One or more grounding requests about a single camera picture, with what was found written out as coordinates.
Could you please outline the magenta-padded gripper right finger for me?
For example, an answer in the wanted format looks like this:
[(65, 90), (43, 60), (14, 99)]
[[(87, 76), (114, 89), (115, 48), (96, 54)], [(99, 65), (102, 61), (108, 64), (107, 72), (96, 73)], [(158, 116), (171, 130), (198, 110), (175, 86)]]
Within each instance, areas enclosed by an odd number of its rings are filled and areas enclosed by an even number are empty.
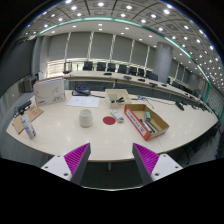
[(137, 143), (133, 144), (132, 153), (144, 185), (182, 169), (168, 154), (158, 155)]

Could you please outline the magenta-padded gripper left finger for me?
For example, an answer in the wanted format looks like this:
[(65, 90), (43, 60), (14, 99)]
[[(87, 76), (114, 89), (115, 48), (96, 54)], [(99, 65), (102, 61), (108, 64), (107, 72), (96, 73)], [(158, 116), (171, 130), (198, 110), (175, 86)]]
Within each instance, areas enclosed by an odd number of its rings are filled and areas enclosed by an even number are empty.
[(90, 153), (91, 147), (90, 144), (87, 143), (65, 155), (54, 156), (42, 166), (42, 169), (79, 185), (82, 180)]

